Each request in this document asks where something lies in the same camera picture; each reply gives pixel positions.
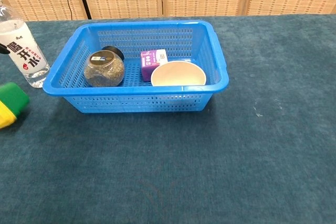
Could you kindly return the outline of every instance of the paper bowl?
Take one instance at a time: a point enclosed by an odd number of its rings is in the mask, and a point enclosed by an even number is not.
[[[170,61],[158,66],[152,73],[153,86],[205,85],[206,75],[197,65],[188,61]]]

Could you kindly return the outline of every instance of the white bowl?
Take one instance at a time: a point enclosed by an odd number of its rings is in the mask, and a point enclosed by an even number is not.
[[[176,60],[158,66],[152,73],[151,82],[153,86],[205,85],[206,75],[199,66]]]

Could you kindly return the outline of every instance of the green and yellow sponge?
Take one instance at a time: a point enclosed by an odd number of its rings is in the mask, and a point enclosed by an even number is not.
[[[29,97],[17,84],[0,86],[0,129],[14,123],[28,103]]]

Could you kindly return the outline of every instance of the blue plastic basket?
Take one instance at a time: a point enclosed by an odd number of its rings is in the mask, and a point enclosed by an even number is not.
[[[125,76],[118,87],[93,88],[83,71],[88,57],[104,46],[124,54]],[[153,87],[144,82],[140,52],[166,49],[168,61],[200,66],[204,86]],[[79,27],[51,67],[43,89],[64,97],[83,113],[200,111],[228,85],[224,55],[212,26],[203,21],[94,23]]]

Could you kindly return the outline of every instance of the green object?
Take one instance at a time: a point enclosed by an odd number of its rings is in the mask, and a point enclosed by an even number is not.
[[[29,96],[17,84],[9,82],[0,86],[0,101],[18,116],[29,103]]]

